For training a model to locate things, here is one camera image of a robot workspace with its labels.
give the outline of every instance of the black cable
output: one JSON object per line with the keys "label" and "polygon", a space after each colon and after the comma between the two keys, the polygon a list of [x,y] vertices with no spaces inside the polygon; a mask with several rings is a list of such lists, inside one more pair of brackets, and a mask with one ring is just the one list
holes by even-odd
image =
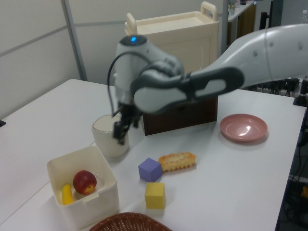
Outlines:
{"label": "black cable", "polygon": [[279,220],[279,222],[290,222],[290,221],[293,221],[293,218],[289,217],[289,212],[292,211],[292,208],[290,207],[290,205],[289,205],[289,208],[286,211],[286,209],[285,209],[285,201],[283,201],[282,208],[283,208],[284,214],[286,215],[287,220]]}
{"label": "black cable", "polygon": [[303,168],[302,168],[302,170],[300,171],[300,173],[299,173],[299,175],[298,175],[298,180],[297,180],[297,183],[296,183],[296,188],[297,188],[297,184],[298,184],[298,182],[299,182],[299,179],[300,179],[300,177],[301,177],[302,174],[303,174],[303,171],[304,171],[304,169],[305,169],[305,166],[306,166],[307,162],[308,162],[308,158],[306,159],[306,161],[305,161],[305,163],[304,163],[304,165],[303,165]]}
{"label": "black cable", "polygon": [[108,89],[108,96],[109,96],[109,101],[110,101],[110,105],[111,105],[111,113],[112,113],[112,116],[114,117],[116,114],[114,113],[114,104],[113,104],[113,101],[112,101],[112,97],[111,97],[111,92],[110,92],[110,75],[111,75],[111,71],[112,71],[112,68],[114,67],[116,61],[122,57],[123,55],[126,55],[126,54],[131,54],[131,55],[135,55],[135,56],[138,56],[140,58],[142,58],[144,61],[146,61],[147,63],[150,63],[150,60],[144,56],[143,54],[141,53],[138,53],[138,52],[135,52],[135,51],[127,51],[127,52],[124,52],[120,55],[118,55],[111,63],[110,67],[109,67],[109,71],[108,71],[108,76],[107,76],[107,89]]}
{"label": "black cable", "polygon": [[301,158],[306,158],[306,157],[308,157],[308,155],[301,155],[300,156]]}
{"label": "black cable", "polygon": [[298,165],[297,171],[296,171],[295,174],[292,176],[291,181],[294,180],[295,175],[298,173],[298,171],[300,170],[300,167],[301,167],[300,148],[301,148],[301,147],[298,147],[299,165]]}

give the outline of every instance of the pink plate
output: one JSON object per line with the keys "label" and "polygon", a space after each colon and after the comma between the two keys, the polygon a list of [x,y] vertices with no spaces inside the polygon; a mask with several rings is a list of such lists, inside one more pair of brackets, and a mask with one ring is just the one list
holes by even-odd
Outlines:
{"label": "pink plate", "polygon": [[265,136],[268,126],[254,115],[234,114],[223,118],[220,122],[220,130],[232,140],[250,142]]}

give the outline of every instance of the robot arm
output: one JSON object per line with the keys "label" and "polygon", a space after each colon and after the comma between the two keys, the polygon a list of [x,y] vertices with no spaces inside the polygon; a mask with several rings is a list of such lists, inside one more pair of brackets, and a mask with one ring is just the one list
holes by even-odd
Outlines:
{"label": "robot arm", "polygon": [[[306,76],[308,25],[250,33],[237,39],[210,66],[188,74],[176,57],[159,50],[143,36],[121,40],[117,55],[128,51],[147,59],[128,54],[115,65],[116,95],[123,108],[122,120],[115,124],[115,138],[120,141],[142,112],[160,113],[179,103],[202,101],[238,88]],[[127,107],[135,111],[126,114]]]}

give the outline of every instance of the yellow banana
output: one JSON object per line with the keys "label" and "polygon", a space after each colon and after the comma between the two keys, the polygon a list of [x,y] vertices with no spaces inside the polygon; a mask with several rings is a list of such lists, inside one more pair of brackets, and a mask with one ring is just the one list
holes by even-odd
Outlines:
{"label": "yellow banana", "polygon": [[63,186],[63,188],[62,188],[62,200],[63,200],[63,205],[69,205],[70,203],[74,202],[70,184],[65,184]]}

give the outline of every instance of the gray wall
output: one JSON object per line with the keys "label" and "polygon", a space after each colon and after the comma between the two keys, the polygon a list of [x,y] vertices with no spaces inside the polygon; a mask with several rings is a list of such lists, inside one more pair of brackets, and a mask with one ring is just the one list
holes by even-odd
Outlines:
{"label": "gray wall", "polygon": [[281,25],[299,24],[303,10],[308,10],[308,0],[284,0]]}
{"label": "gray wall", "polygon": [[[88,81],[106,83],[116,46],[125,36],[126,14],[136,20],[200,11],[204,0],[65,0],[78,53]],[[218,9],[219,50],[224,50],[227,33],[227,0],[206,0]]]}
{"label": "gray wall", "polygon": [[[0,119],[68,79],[106,83],[126,14],[136,20],[200,11],[204,0],[0,1]],[[226,48],[227,0],[217,6]]]}
{"label": "gray wall", "polygon": [[0,21],[0,119],[80,78],[60,0],[2,0]]}

